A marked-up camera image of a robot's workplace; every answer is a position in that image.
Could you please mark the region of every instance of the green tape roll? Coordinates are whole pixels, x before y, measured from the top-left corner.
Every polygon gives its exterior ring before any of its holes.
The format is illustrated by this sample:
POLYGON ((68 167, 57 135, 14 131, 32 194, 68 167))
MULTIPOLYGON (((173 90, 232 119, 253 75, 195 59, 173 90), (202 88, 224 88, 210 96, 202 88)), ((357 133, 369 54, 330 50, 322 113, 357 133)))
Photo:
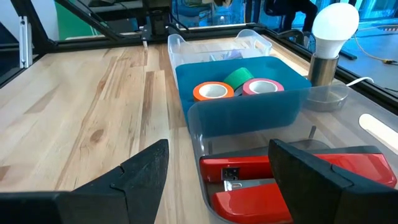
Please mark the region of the green tape roll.
POLYGON ((249 72, 247 68, 239 68, 233 73, 229 74, 224 79, 224 82, 230 85, 235 91, 241 85, 243 85, 245 82, 249 81, 252 78, 254 78, 254 76, 249 72))

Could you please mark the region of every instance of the white cable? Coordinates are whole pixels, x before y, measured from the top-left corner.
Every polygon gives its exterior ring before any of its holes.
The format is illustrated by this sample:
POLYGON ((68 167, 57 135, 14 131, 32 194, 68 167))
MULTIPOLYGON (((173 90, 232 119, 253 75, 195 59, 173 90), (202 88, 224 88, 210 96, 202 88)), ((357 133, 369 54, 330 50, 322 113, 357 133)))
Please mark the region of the white cable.
POLYGON ((374 83, 374 81, 373 81, 372 78, 370 78, 370 77, 362 77, 362 78, 357 78, 357 79, 355 79, 354 81, 352 81, 352 82, 350 82, 349 84, 347 84, 347 86, 355 85, 355 84, 357 84, 357 83, 359 83, 359 82, 361 82, 361 81, 363 81, 363 80, 369 80, 369 81, 371 81, 372 83, 374 83))

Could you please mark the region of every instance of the orange tape roll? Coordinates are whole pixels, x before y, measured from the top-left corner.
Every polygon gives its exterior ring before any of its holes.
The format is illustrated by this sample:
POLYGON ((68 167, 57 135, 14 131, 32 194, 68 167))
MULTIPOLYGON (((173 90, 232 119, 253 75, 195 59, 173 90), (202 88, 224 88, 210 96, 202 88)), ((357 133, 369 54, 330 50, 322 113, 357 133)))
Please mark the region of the orange tape roll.
POLYGON ((193 89, 195 101, 213 100, 234 96, 234 90, 228 84, 222 82, 204 82, 193 89))

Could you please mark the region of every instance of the metal cylinder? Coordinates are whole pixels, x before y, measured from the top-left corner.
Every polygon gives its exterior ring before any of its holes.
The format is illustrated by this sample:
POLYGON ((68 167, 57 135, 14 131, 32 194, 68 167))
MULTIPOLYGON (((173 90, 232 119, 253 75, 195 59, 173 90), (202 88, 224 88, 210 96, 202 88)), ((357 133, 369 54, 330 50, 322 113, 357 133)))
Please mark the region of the metal cylinder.
POLYGON ((311 81, 312 86, 331 85, 335 77, 337 63, 338 55, 334 59, 323 59, 313 54, 308 73, 308 79, 311 81))

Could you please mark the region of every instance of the red stapler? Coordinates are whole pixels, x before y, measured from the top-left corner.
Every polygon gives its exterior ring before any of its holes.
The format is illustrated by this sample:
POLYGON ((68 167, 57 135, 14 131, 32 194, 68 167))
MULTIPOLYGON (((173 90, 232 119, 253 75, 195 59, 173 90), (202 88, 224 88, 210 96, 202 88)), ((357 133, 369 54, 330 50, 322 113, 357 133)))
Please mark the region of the red stapler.
MULTIPOLYGON (((297 147, 306 143, 294 142, 290 145, 297 147)), ((394 187, 397 183, 386 158, 374 146, 324 148, 307 152, 380 184, 394 187)), ((292 222, 289 209, 273 179, 267 147, 203 156, 200 171, 204 182, 224 182, 225 191, 211 196, 212 206, 221 217, 247 224, 292 222)))

